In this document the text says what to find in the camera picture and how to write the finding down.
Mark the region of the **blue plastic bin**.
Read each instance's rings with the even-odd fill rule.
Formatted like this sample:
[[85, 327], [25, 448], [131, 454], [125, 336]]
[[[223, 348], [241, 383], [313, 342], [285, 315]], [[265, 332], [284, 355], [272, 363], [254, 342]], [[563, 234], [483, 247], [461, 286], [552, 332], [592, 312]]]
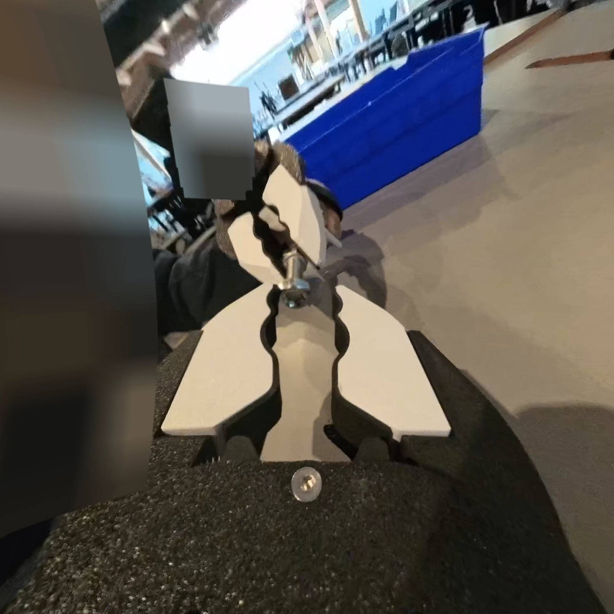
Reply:
[[411, 51], [284, 138], [342, 209], [481, 130], [484, 27]]

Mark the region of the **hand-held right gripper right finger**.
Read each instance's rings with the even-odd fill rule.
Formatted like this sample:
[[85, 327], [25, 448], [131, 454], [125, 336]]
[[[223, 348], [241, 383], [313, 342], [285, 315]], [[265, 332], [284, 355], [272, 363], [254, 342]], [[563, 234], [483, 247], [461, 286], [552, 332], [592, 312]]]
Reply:
[[368, 438], [447, 438], [452, 427], [404, 326], [346, 286], [333, 293], [337, 357], [332, 424], [352, 446]]

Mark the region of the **steel bolt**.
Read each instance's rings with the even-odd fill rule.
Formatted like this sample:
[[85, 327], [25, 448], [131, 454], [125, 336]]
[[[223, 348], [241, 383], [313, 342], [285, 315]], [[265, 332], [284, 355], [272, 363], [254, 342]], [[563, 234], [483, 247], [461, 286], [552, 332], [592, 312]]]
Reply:
[[305, 272], [310, 263], [298, 249], [288, 250], [283, 257], [286, 275], [279, 287], [283, 292], [308, 292], [310, 284], [305, 278]]

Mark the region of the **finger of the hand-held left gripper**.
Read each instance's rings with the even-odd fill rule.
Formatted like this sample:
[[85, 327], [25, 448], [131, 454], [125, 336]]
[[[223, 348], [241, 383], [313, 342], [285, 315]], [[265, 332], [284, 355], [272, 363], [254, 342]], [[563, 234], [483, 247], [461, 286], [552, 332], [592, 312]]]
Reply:
[[262, 219], [271, 230], [286, 231], [313, 266], [323, 266], [332, 235], [315, 194], [286, 169], [276, 169], [268, 178], [262, 200]]
[[241, 267], [263, 284], [278, 285], [286, 278], [287, 227], [276, 211], [238, 216], [228, 228]]

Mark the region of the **steel hex nut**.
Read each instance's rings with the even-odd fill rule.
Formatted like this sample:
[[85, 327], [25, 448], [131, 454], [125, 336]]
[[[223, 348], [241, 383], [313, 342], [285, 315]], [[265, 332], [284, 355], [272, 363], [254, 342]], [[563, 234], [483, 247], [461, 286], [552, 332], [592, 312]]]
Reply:
[[285, 279], [278, 284], [280, 300], [289, 309], [303, 308], [310, 297], [310, 283], [303, 279]]

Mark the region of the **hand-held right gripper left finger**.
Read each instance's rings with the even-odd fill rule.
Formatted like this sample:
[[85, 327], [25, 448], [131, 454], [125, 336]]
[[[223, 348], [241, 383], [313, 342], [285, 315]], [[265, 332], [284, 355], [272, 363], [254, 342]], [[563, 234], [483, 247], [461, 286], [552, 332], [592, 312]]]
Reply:
[[280, 291], [261, 285], [203, 328], [161, 432], [204, 436], [218, 452], [234, 437], [261, 455], [282, 413], [279, 361], [273, 351]]

